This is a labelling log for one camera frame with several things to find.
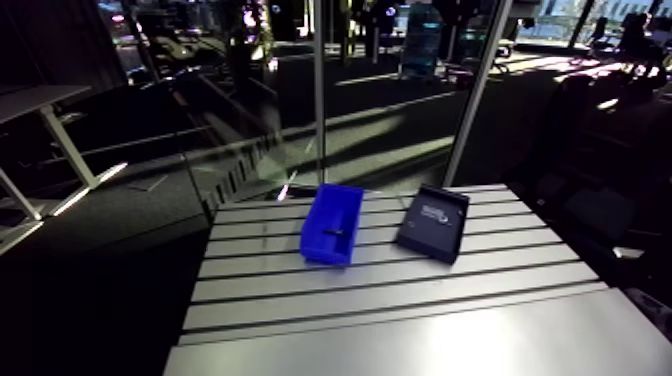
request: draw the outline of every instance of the slatted table surface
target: slatted table surface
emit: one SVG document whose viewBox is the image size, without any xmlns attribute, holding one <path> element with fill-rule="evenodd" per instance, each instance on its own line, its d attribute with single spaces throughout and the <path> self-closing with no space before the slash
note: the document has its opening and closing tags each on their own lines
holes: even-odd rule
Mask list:
<svg viewBox="0 0 672 376">
<path fill-rule="evenodd" d="M 471 199 L 453 266 L 393 239 L 413 193 L 367 193 L 351 266 L 298 252 L 312 199 L 223 206 L 179 345 L 321 330 L 510 305 L 606 289 L 504 185 L 451 189 Z"/>
</svg>

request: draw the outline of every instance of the window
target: window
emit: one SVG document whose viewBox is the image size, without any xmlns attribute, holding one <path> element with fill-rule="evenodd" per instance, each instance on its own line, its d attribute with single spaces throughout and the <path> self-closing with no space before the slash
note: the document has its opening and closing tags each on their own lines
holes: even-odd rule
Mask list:
<svg viewBox="0 0 672 376">
<path fill-rule="evenodd" d="M 616 15 L 616 11 L 618 10 L 619 6 L 621 6 L 621 2 L 617 1 L 614 3 L 614 6 L 611 7 L 611 12 L 609 12 L 609 15 L 611 15 L 611 17 L 614 17 Z"/>
</svg>

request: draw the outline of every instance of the glass wall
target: glass wall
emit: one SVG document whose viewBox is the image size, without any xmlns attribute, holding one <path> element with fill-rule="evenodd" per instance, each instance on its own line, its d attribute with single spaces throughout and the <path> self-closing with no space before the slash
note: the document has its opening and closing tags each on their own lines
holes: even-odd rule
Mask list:
<svg viewBox="0 0 672 376">
<path fill-rule="evenodd" d="M 534 26 L 521 28 L 517 41 L 567 47 L 586 3 L 586 0 L 544 0 Z"/>
<path fill-rule="evenodd" d="M 498 2 L 466 3 L 459 20 L 444 3 L 334 3 L 322 10 L 337 25 L 324 49 L 326 180 L 388 191 L 440 185 L 479 69 L 491 64 Z"/>
</svg>

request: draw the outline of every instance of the person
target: person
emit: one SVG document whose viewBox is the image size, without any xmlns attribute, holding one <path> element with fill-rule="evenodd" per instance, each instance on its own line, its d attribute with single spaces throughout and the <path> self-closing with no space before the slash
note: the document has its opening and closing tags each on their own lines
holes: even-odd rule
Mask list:
<svg viewBox="0 0 672 376">
<path fill-rule="evenodd" d="M 618 45 L 618 48 L 627 55 L 647 61 L 645 76 L 648 76 L 654 66 L 662 68 L 665 57 L 663 49 L 646 37 L 645 29 L 650 21 L 651 15 L 648 13 L 640 13 L 631 17 L 625 25 L 623 37 Z"/>
</svg>

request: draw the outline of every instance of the white table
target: white table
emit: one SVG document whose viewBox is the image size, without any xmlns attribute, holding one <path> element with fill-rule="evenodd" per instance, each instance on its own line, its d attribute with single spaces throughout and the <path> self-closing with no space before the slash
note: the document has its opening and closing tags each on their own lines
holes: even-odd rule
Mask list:
<svg viewBox="0 0 672 376">
<path fill-rule="evenodd" d="M 83 183 L 82 188 L 73 192 L 63 202 L 52 208 L 50 211 L 50 214 L 52 215 L 58 215 L 76 200 L 79 200 L 86 195 L 89 190 L 95 189 L 100 183 L 109 179 L 125 166 L 125 164 L 122 163 L 111 167 L 98 176 L 94 176 L 63 128 L 63 124 L 54 114 L 53 103 L 70 98 L 87 90 L 89 90 L 88 86 L 42 85 L 11 91 L 0 96 L 0 126 L 19 116 L 36 111 L 67 158 L 70 166 Z M 2 185 L 2 187 L 9 193 L 16 205 L 23 210 L 26 217 L 33 221 L 40 221 L 42 219 L 40 212 L 33 207 L 30 201 L 26 199 L 2 169 L 0 169 L 0 185 Z M 9 243 L 5 242 L 4 246 L 0 246 L 0 254 L 7 251 L 7 244 Z"/>
<path fill-rule="evenodd" d="M 365 195 L 347 268 L 297 252 L 312 199 L 222 207 L 165 374 L 672 374 L 664 337 L 511 191 L 454 191 L 453 266 L 392 243 L 412 194 Z"/>
</svg>

